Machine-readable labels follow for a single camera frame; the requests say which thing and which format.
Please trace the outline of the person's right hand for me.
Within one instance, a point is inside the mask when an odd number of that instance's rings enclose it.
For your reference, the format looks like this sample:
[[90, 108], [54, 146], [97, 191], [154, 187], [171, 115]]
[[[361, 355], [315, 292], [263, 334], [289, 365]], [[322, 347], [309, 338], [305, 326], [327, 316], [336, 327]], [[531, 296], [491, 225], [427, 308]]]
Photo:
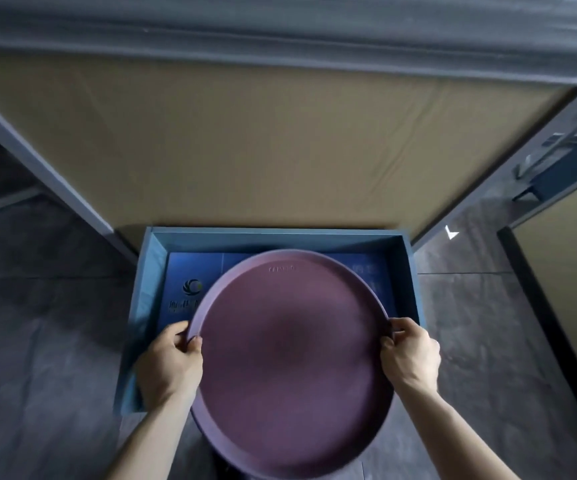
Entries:
[[396, 366], [382, 367], [397, 395], [438, 393], [439, 342], [409, 317], [391, 317], [389, 331], [383, 337], [395, 342]]

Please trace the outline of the person's left hand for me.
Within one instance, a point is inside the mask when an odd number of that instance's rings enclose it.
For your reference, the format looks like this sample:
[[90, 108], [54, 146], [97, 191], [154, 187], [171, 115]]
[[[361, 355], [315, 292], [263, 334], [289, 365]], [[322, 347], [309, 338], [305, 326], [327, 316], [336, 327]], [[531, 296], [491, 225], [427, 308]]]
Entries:
[[146, 411], [176, 392], [197, 395], [203, 365], [188, 362], [188, 321], [167, 325], [140, 355], [134, 372]]

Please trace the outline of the round purple tray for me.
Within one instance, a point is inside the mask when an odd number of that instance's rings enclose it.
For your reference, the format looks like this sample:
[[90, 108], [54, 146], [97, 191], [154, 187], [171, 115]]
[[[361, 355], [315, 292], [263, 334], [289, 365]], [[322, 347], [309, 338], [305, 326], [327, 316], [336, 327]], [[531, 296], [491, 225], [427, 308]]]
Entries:
[[393, 400], [388, 315], [351, 268], [274, 250], [224, 273], [191, 322], [204, 374], [192, 413], [220, 455], [264, 480], [328, 476], [360, 457]]

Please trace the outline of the person's left forearm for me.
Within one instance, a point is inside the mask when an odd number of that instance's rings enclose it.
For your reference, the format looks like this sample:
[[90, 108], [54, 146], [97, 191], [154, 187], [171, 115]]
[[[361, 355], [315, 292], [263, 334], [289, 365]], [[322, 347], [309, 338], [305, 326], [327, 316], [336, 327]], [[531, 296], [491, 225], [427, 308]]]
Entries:
[[103, 480], [167, 480], [195, 394], [176, 392], [150, 408]]

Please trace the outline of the person's right forearm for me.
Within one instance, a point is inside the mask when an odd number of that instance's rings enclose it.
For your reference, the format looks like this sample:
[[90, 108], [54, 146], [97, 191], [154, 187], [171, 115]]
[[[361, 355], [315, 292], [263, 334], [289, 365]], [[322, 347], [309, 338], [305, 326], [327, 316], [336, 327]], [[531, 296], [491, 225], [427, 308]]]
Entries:
[[437, 391], [396, 390], [441, 480], [520, 480]]

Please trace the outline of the dark blue printed booklet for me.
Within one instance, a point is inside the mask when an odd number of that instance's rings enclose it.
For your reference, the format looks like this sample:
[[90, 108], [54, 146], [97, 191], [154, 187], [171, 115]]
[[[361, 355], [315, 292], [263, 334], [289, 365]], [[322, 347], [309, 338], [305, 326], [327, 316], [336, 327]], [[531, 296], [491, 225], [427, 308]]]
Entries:
[[[380, 253], [327, 253], [354, 271], [373, 290], [390, 317], [396, 303], [386, 257]], [[170, 253], [156, 331], [173, 322], [190, 321], [207, 291], [228, 270], [252, 253]]]

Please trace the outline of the blue open box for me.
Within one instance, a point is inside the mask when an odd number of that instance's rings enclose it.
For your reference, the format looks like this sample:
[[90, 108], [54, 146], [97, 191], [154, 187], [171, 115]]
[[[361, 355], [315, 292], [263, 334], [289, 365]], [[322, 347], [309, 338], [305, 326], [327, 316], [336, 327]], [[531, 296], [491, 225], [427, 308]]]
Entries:
[[115, 392], [114, 412], [117, 415], [143, 411], [133, 364], [157, 334], [168, 255], [172, 252], [260, 253], [279, 249], [384, 255], [396, 314], [427, 327], [413, 250], [404, 231], [148, 226], [136, 264], [127, 338]]

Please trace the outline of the tan door with dark edge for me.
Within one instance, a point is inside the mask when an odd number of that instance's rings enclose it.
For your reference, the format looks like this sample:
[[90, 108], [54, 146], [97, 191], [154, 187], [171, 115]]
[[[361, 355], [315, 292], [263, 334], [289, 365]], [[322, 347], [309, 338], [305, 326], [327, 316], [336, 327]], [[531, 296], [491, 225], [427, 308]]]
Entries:
[[577, 401], [577, 184], [498, 238]]

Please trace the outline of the grey metal bed frame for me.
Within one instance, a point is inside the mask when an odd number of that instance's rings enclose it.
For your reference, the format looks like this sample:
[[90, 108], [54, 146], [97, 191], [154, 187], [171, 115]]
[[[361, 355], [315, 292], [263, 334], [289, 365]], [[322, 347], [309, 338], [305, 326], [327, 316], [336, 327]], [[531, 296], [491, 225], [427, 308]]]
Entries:
[[[0, 0], [0, 52], [529, 82], [572, 95], [415, 246], [553, 133], [577, 129], [577, 2], [566, 0]], [[106, 224], [0, 117], [0, 144], [117, 249]], [[375, 228], [378, 230], [402, 228]]]

